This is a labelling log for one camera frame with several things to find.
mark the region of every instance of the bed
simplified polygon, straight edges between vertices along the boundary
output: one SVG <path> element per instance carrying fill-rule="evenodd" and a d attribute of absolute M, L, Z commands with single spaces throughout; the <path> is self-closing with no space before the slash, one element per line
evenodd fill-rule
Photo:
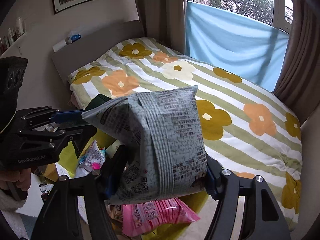
<path fill-rule="evenodd" d="M 238 176 L 262 175 L 290 230 L 295 228 L 301 191 L 300 124 L 273 94 L 144 37 L 138 21 L 83 37 L 52 60 L 82 109 L 98 94 L 117 98 L 198 85 L 196 102 L 208 155 Z"/>

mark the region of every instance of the white flower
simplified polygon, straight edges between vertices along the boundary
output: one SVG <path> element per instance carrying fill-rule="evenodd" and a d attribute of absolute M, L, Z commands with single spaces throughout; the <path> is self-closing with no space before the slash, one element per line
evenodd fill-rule
<path fill-rule="evenodd" d="M 123 83 L 122 81 L 120 81 L 120 82 L 118 83 L 118 85 L 119 85 L 119 87 L 121 87 L 121 88 L 124 87 L 124 83 Z"/>
<path fill-rule="evenodd" d="M 202 117 L 203 117 L 204 119 L 206 119 L 207 121 L 210 121 L 210 119 L 212 118 L 212 116 L 209 115 L 209 114 L 207 114 L 207 113 L 203 114 Z"/>
<path fill-rule="evenodd" d="M 168 79 L 180 79 L 180 80 L 192 80 L 192 72 L 196 68 L 191 65 L 186 60 L 177 60 L 171 63 L 163 64 L 161 67 L 163 69 L 162 75 Z"/>

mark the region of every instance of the headboard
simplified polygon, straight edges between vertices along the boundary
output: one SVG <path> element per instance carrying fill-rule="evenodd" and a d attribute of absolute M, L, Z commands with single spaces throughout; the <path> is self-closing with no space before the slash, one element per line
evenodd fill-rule
<path fill-rule="evenodd" d="M 73 71 L 101 57 L 121 41 L 144 37 L 138 20 L 106 26 L 58 50 L 52 56 L 64 84 Z"/>

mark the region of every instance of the pink snack bag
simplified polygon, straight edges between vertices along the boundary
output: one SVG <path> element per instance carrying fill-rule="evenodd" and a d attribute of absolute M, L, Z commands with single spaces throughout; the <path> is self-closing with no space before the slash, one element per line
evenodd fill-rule
<path fill-rule="evenodd" d="M 153 231 L 162 224 L 191 223 L 200 219 L 178 198 L 122 205 L 122 209 L 122 233 L 129 237 Z"/>

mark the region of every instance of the mattress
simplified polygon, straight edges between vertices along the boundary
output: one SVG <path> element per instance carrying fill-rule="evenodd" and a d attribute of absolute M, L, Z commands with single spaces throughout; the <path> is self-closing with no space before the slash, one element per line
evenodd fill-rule
<path fill-rule="evenodd" d="M 296 226 L 302 167 L 300 124 L 272 93 L 152 38 L 118 43 L 71 73 L 68 82 L 83 109 L 98 94 L 117 98 L 198 85 L 196 103 L 208 155 L 238 176 L 263 176 L 289 228 Z"/>

